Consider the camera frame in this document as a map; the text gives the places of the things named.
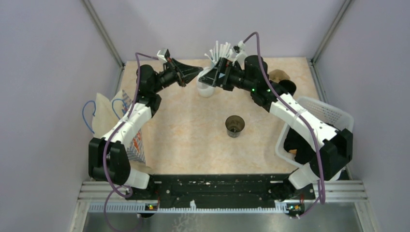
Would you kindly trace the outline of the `stack of white lids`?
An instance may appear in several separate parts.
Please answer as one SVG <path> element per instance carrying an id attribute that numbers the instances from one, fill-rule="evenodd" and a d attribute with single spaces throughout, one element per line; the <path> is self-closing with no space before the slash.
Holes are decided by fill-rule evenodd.
<path id="1" fill-rule="evenodd" d="M 196 88 L 197 92 L 201 97 L 208 98 L 211 97 L 215 93 L 215 88 L 203 84 L 199 81 L 200 77 L 207 74 L 206 67 L 201 71 L 196 77 Z"/>

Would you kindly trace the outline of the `single dark coffee cup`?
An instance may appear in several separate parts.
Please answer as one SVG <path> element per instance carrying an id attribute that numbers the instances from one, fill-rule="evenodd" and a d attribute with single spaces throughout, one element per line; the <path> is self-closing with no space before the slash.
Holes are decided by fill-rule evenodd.
<path id="1" fill-rule="evenodd" d="M 232 138 L 236 138 L 244 129 L 245 121 L 240 116 L 232 115 L 225 120 L 225 127 L 227 130 L 227 134 Z"/>

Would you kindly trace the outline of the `stack of black cups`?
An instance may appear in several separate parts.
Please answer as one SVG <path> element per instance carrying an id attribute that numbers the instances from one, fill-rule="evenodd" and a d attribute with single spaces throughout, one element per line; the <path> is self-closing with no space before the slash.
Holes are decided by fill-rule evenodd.
<path id="1" fill-rule="evenodd" d="M 285 90 L 287 90 L 287 92 L 292 96 L 295 94 L 297 89 L 296 84 L 291 80 L 281 80 L 279 82 L 279 85 L 281 85 Z"/>

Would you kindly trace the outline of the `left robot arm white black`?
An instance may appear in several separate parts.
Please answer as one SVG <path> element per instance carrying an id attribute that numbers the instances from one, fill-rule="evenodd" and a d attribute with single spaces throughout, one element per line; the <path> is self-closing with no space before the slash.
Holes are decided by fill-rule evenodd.
<path id="1" fill-rule="evenodd" d="M 177 83 L 185 87 L 202 67 L 166 58 L 163 70 L 157 72 L 152 66 L 140 65 L 136 71 L 136 91 L 125 115 L 107 132 L 93 137 L 88 144 L 88 174 L 97 181 L 116 186 L 136 188 L 144 200 L 151 199 L 155 187 L 150 175 L 130 165 L 126 147 L 132 143 L 142 126 L 152 119 L 161 103 L 159 91 Z"/>

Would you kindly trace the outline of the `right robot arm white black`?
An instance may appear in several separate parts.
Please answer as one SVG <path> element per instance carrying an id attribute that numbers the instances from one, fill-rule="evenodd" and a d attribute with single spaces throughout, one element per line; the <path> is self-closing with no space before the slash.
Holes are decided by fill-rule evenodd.
<path id="1" fill-rule="evenodd" d="M 249 91 L 258 106 L 283 120 L 319 153 L 284 181 L 285 196 L 297 199 L 305 186 L 320 179 L 333 179 L 352 160 L 353 134 L 348 129 L 331 126 L 306 110 L 293 98 L 295 84 L 271 81 L 267 69 L 263 58 L 257 55 L 246 57 L 244 68 L 236 61 L 220 58 L 212 69 L 199 74 L 199 82 L 227 91 L 235 87 Z"/>

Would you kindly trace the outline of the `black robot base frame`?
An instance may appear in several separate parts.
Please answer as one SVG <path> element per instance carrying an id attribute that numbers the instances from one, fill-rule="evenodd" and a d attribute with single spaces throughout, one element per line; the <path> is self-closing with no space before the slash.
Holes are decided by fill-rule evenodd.
<path id="1" fill-rule="evenodd" d="M 271 208 L 285 200 L 314 200 L 313 185 L 295 189 L 288 174 L 154 174 L 147 189 L 132 188 L 128 200 L 153 200 L 160 208 Z"/>

